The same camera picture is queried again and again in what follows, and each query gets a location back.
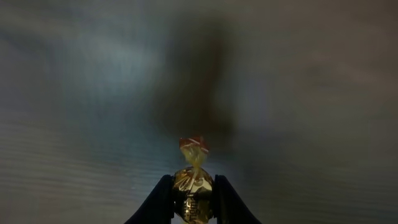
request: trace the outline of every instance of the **table surface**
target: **table surface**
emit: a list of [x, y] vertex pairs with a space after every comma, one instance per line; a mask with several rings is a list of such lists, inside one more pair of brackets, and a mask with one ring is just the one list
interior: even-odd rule
[[123, 223], [195, 134], [263, 223], [397, 223], [397, 6], [0, 1], [0, 223]]

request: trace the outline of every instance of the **transparent wrapper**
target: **transparent wrapper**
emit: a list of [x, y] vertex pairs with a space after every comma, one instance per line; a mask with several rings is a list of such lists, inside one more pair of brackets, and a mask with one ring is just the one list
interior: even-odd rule
[[208, 148], [203, 138], [180, 139], [180, 150], [192, 166], [175, 173], [173, 186], [175, 212], [189, 224], [208, 223], [213, 217], [213, 179], [200, 166]]

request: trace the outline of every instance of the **gray surface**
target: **gray surface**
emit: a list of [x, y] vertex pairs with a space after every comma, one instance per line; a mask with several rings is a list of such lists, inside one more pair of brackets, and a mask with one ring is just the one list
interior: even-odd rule
[[263, 223], [397, 223], [396, 13], [0, 2], [0, 223], [122, 223], [195, 133]]

